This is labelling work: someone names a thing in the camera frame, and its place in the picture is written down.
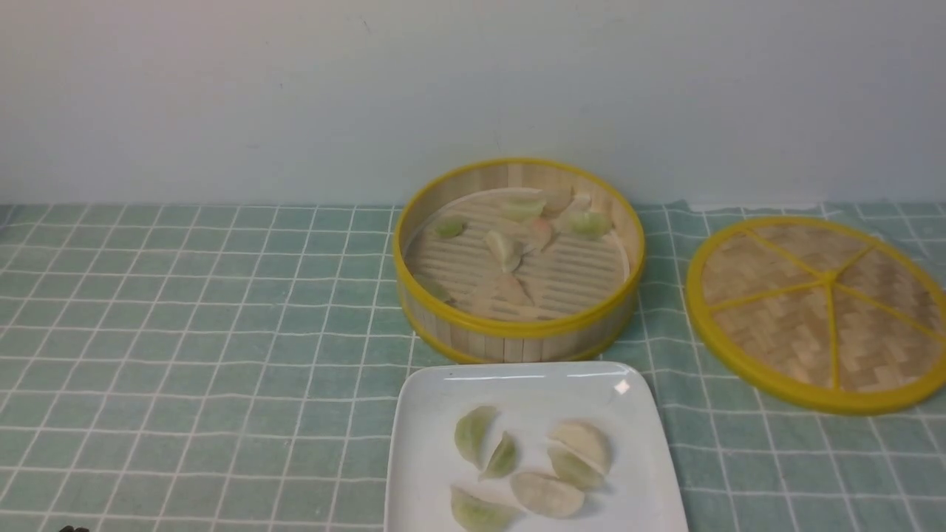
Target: white plate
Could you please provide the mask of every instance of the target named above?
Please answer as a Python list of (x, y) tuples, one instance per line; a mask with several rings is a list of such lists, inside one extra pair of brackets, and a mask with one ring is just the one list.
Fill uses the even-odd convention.
[(502, 431), (513, 435), (517, 470), (551, 473), (547, 434), (569, 418), (593, 422), (610, 437), (614, 463), (607, 488), (588, 496), (572, 519), (526, 513), (510, 532), (647, 530), (686, 532), (674, 464), (647, 382), (607, 362), (454, 365), (422, 369), (404, 383), (388, 468), (386, 532), (464, 532), (450, 512), (450, 486), (517, 505), (509, 478), (477, 482), (453, 443), (457, 420), (473, 408), (499, 408), (483, 460)]

